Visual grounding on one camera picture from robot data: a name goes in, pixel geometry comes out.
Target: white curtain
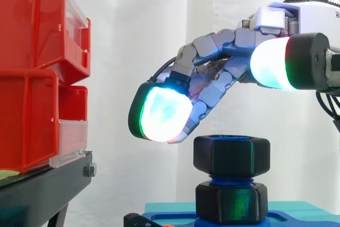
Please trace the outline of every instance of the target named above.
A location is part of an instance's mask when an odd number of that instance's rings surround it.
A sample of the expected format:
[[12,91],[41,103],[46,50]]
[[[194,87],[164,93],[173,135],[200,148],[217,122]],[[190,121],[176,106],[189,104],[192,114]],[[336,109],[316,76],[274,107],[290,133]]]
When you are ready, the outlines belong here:
[[147,202],[194,201],[208,180],[192,165],[195,136],[247,134],[271,142],[271,170],[256,181],[270,200],[305,200],[340,213],[339,135],[314,92],[236,84],[180,145],[130,135],[134,94],[178,49],[283,0],[76,0],[92,20],[89,142],[92,184],[70,202],[65,226],[122,226]]

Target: robotic hand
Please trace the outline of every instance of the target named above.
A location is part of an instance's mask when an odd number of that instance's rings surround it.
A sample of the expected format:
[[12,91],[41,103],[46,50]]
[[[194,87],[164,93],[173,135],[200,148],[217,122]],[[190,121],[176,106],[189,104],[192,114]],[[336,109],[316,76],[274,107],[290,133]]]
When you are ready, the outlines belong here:
[[[312,89],[335,120],[340,95],[340,6],[328,0],[286,0],[260,8],[236,30],[210,33],[183,46],[143,83],[129,112],[131,133],[183,141],[239,82]],[[329,110],[322,101],[327,94]]]

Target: black metal rack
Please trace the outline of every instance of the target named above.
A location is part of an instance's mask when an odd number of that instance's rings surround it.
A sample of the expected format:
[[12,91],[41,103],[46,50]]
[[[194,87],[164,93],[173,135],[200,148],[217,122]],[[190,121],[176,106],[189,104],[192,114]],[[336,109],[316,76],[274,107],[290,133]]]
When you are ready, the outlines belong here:
[[0,180],[0,227],[62,227],[67,206],[91,182],[92,152],[59,169]]

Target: black 3d printed nut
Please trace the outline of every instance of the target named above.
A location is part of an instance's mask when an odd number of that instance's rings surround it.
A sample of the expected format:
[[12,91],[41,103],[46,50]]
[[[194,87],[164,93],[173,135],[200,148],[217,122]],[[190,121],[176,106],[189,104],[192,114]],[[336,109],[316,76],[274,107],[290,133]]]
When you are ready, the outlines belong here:
[[270,143],[254,137],[197,137],[193,165],[212,176],[252,178],[270,169]]
[[196,213],[199,218],[221,225],[259,224],[268,214],[267,187],[214,186],[210,182],[196,187]]

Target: teal platform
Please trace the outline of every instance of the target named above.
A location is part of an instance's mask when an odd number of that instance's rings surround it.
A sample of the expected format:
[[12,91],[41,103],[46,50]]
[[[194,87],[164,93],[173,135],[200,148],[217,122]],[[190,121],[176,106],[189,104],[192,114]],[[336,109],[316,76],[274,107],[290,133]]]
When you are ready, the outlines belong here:
[[[273,201],[268,203],[269,210],[282,211],[301,221],[330,221],[339,223],[340,216],[333,215],[316,206],[303,201]],[[194,212],[195,203],[147,203],[145,213],[151,212]],[[194,219],[155,220],[160,225],[164,224],[187,224]]]

